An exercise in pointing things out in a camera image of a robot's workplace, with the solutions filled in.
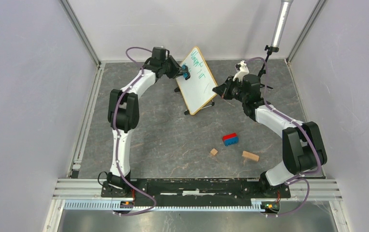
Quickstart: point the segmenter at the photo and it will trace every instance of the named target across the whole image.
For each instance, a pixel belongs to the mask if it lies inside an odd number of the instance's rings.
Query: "wooden cube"
[[[210,154],[212,156],[215,156],[218,153],[218,151],[216,149],[213,148],[213,150],[210,152]]]
[[[253,153],[250,153],[250,152],[247,152],[247,151],[243,151],[243,155],[242,156],[244,158],[248,158],[248,159],[254,160],[256,162],[258,162],[258,160],[260,159],[260,156],[258,156],[256,154],[253,154]]]

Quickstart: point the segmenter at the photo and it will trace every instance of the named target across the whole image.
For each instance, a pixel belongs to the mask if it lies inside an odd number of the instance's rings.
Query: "cable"
[[[267,82],[268,80],[270,79],[270,72],[269,72],[269,68],[267,66],[267,62],[266,60],[264,60],[262,57],[254,57],[254,58],[251,58],[251,59],[248,59],[246,61],[246,63],[250,62],[250,61],[253,61],[253,60],[262,60],[264,62],[264,65],[266,67],[266,81],[265,81],[265,84],[264,84],[264,94],[263,94],[263,98],[264,98],[264,104],[266,105],[266,107],[271,110],[272,112],[274,112],[275,114],[279,115],[280,117],[284,118],[285,120],[289,121],[290,123],[292,123],[293,125],[295,125],[300,131],[301,133],[304,135],[305,139],[307,140],[308,142],[308,145],[310,146],[311,148],[311,151],[312,153],[314,154],[315,156],[315,160],[317,161],[317,169],[315,171],[312,171],[312,172],[306,172],[305,174],[319,174],[321,172],[321,161],[320,161],[320,158],[318,157],[318,154],[317,154],[317,151],[315,150],[315,147],[314,147],[314,144],[312,144],[312,141],[310,140],[310,138],[308,137],[307,133],[305,132],[305,130],[295,121],[293,120],[292,118],[284,115],[283,113],[279,112],[278,110],[272,108],[268,103],[267,103],[267,97],[266,97],[266,92],[267,92]],[[268,215],[268,214],[265,214],[266,217],[270,217],[270,218],[277,218],[279,216],[284,216],[284,215],[289,215],[293,212],[296,212],[297,210],[299,210],[307,201],[308,199],[308,196],[310,194],[310,183],[308,182],[307,179],[305,178],[298,178],[300,176],[304,176],[304,174],[298,174],[298,175],[295,175],[293,177],[291,177],[290,179],[288,179],[285,184],[287,186],[289,185],[292,185],[298,181],[305,181],[307,183],[307,194],[305,195],[305,198],[304,200],[302,201],[302,203],[297,207],[295,208],[294,210],[291,210],[289,212],[286,212],[286,213],[282,213],[282,214],[277,214],[277,215]]]
[[[116,167],[118,168],[118,171],[119,171],[119,174],[121,176],[121,178],[123,179],[123,181],[129,185],[132,189],[136,190],[137,192],[139,192],[140,194],[146,196],[147,198],[149,198],[150,200],[153,201],[153,206],[147,208],[147,209],[144,209],[144,210],[141,210],[141,211],[138,211],[138,212],[135,212],[135,213],[131,213],[131,214],[120,214],[119,213],[119,216],[134,216],[134,215],[139,215],[139,214],[143,214],[143,213],[146,213],[148,211],[150,211],[151,209],[153,209],[155,206],[156,206],[156,200],[150,196],[149,194],[147,194],[146,192],[138,189],[137,187],[133,186],[133,184],[131,184],[128,180],[126,180],[126,178],[124,177],[123,173],[122,173],[122,170],[120,169],[120,166],[119,166],[119,160],[118,160],[118,148],[119,148],[119,139],[120,139],[120,132],[119,130],[117,129],[116,127],[116,116],[118,115],[118,109],[119,109],[119,105],[120,105],[120,102],[121,100],[123,99],[124,95],[129,91],[131,90],[131,88],[144,76],[144,71],[143,71],[143,67],[142,65],[140,65],[137,61],[135,61],[134,59],[132,59],[129,54],[128,54],[128,51],[131,50],[131,49],[141,49],[141,50],[144,50],[144,51],[148,51],[148,52],[152,52],[151,50],[149,49],[146,49],[146,48],[142,48],[142,47],[130,47],[128,49],[126,49],[126,56],[131,60],[133,61],[133,63],[135,63],[140,69],[141,69],[141,75],[139,75],[133,82],[132,84],[127,87],[125,89],[125,91],[122,92],[121,96],[119,97],[118,99],[118,102],[116,103],[116,107],[115,107],[115,113],[114,113],[114,119],[113,119],[113,128],[114,130],[116,130],[117,134],[118,134],[118,137],[116,139],[116,151],[115,151],[115,159],[116,159]]]
[[[103,184],[101,184],[101,183],[99,182],[99,177],[100,177],[100,175],[101,175],[102,173],[105,173],[105,174],[106,174],[106,176],[108,176],[108,173],[107,173],[107,172],[105,172],[105,171],[103,171],[103,172],[100,172],[100,173],[99,173],[99,175],[98,175],[98,184],[100,184],[101,186],[103,186]]]

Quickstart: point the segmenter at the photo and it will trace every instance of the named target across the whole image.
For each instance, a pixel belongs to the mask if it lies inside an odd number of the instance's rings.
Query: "gray floor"
[[[287,212],[299,203],[282,202]],[[328,202],[306,203],[292,216],[265,218],[255,212],[150,212],[133,217],[118,217],[109,211],[65,210],[61,232],[336,232]]]
[[[208,61],[218,84],[235,74],[237,60]],[[248,65],[258,73],[261,62]],[[304,120],[293,81],[284,60],[270,60],[268,92],[278,110]],[[109,93],[125,86],[138,73],[133,63],[108,63],[102,77],[79,178],[97,178],[109,171],[113,137],[107,121]],[[186,105],[175,80],[161,78],[139,100],[140,121],[130,149],[131,177],[258,177],[282,160],[282,141],[270,129],[245,116],[241,103],[214,99],[216,105],[185,116]],[[239,143],[225,147],[222,137],[237,133]],[[212,157],[211,149],[219,152]],[[246,160],[243,151],[260,156],[259,162]]]

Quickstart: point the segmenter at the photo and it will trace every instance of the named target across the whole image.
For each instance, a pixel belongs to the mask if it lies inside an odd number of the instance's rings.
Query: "black cable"
[[[103,186],[103,184],[101,184],[101,183],[99,182],[99,177],[100,177],[100,175],[101,175],[102,173],[105,173],[105,174],[106,174],[106,176],[108,176],[108,173],[107,173],[107,172],[105,172],[105,171],[103,171],[103,172],[100,172],[100,173],[99,173],[99,175],[98,175],[98,184],[100,184],[101,186]]]

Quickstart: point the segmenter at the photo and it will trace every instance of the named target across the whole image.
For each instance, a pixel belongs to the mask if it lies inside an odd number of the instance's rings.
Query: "metal frame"
[[[290,54],[288,54],[287,58],[285,59],[287,62],[291,62],[293,60],[294,56],[296,55],[305,37],[307,37],[308,32],[312,28],[314,21],[317,19],[326,2],[327,0],[318,0],[318,2],[315,4],[314,9],[312,10],[310,17],[308,18],[307,22],[304,25],[304,28],[298,36],[298,39],[295,42],[293,48],[291,49]]]
[[[338,184],[333,179],[308,179],[310,195],[308,201],[328,201],[339,232],[349,232],[345,218],[344,205]],[[120,207],[121,201],[132,201],[132,198],[102,198],[102,186],[96,179],[59,179],[52,197],[51,206],[45,221],[43,232],[56,232],[64,209],[67,210],[126,210]],[[291,198],[281,201],[302,201],[307,192],[307,184],[297,182],[290,185]],[[251,199],[252,206],[228,207],[156,207],[152,211],[249,211],[258,212],[261,202],[272,202],[276,199]]]
[[[86,105],[85,115],[82,121],[81,130],[79,132],[78,141],[74,148],[73,159],[69,164],[68,177],[75,177],[75,176],[77,177],[79,173],[79,169],[81,168],[82,158],[84,156],[84,151],[85,151],[86,140],[88,139],[89,129],[91,127],[92,116],[94,114],[96,100],[98,98],[100,83],[102,81],[102,75],[105,69],[105,65],[106,63],[103,63],[100,65],[96,73],[90,94],[89,94],[88,104]]]
[[[78,18],[75,15],[75,12],[73,11],[70,3],[68,0],[59,0],[62,7],[64,8],[64,11],[67,13],[73,27],[75,28],[76,33],[78,33],[79,38],[81,39],[82,43],[88,50],[89,55],[91,56],[94,63],[99,67],[100,66],[100,59],[96,55],[96,52],[94,48],[92,47],[91,42],[89,41],[88,37],[85,34],[84,29],[81,26],[81,23],[79,22]]]

